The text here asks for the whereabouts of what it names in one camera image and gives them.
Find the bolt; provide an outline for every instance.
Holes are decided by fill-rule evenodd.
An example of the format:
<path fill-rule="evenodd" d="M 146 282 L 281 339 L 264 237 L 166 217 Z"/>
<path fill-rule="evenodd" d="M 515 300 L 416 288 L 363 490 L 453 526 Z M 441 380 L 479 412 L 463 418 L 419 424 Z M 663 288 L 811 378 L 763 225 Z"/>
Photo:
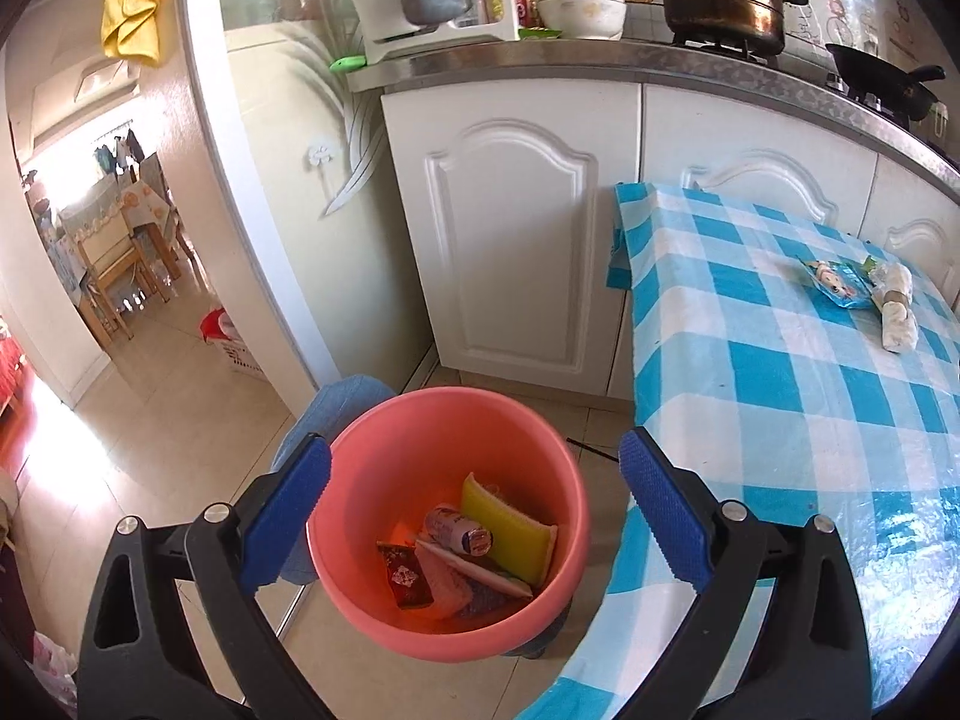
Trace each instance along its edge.
<path fill-rule="evenodd" d="M 747 507 L 739 501 L 727 501 L 720 507 L 720 512 L 733 522 L 743 522 L 747 518 Z"/>
<path fill-rule="evenodd" d="M 821 533 L 833 533 L 836 530 L 833 520 L 827 517 L 827 514 L 817 514 L 813 518 L 813 527 Z"/>
<path fill-rule="evenodd" d="M 212 506 L 206 507 L 206 511 L 203 512 L 203 519 L 207 522 L 223 522 L 224 519 L 227 519 L 230 514 L 230 507 L 224 503 L 215 503 Z"/>
<path fill-rule="evenodd" d="M 129 536 L 133 531 L 136 531 L 139 524 L 136 517 L 124 517 L 117 523 L 117 533 Z"/>

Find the blue snack bag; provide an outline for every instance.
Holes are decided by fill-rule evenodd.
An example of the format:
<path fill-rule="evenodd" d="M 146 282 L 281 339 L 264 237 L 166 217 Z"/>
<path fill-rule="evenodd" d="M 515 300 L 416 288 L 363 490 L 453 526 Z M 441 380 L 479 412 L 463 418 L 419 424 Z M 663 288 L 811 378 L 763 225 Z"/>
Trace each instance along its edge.
<path fill-rule="evenodd" d="M 855 266 L 826 260 L 800 262 L 816 288 L 840 308 L 872 308 L 870 288 Z"/>

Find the blue and white tablecloth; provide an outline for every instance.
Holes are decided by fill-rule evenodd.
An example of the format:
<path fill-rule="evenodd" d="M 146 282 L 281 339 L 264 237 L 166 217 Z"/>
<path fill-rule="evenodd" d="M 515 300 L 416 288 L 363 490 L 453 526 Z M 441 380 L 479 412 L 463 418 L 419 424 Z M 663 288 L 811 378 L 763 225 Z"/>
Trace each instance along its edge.
<path fill-rule="evenodd" d="M 634 297 L 637 424 L 673 464 L 761 519 L 837 523 L 870 643 L 874 705 L 893 698 L 960 596 L 960 326 L 915 269 L 916 352 L 880 317 L 819 293 L 797 257 L 893 255 L 760 205 L 617 188 Z M 754 592 L 707 702 L 736 686 L 772 583 Z M 583 642 L 522 720 L 613 717 L 694 592 L 674 580 L 631 501 L 613 576 Z"/>

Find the yellow sponge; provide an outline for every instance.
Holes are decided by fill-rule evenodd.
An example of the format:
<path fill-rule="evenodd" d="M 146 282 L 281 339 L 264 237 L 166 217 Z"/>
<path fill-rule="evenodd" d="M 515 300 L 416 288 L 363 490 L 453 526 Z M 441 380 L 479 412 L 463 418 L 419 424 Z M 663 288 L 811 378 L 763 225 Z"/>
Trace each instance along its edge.
<path fill-rule="evenodd" d="M 483 488 L 473 474 L 464 480 L 460 511 L 493 534 L 487 553 L 501 568 L 533 587 L 546 581 L 557 543 L 557 526 L 542 525 Z"/>

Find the stacked bowls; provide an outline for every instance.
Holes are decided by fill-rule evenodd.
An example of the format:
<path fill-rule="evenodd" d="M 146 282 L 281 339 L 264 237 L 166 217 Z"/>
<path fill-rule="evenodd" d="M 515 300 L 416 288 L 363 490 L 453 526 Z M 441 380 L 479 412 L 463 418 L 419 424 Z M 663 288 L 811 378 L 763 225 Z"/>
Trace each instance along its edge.
<path fill-rule="evenodd" d="M 626 0 L 536 0 L 544 26 L 565 38 L 619 40 L 627 15 Z"/>

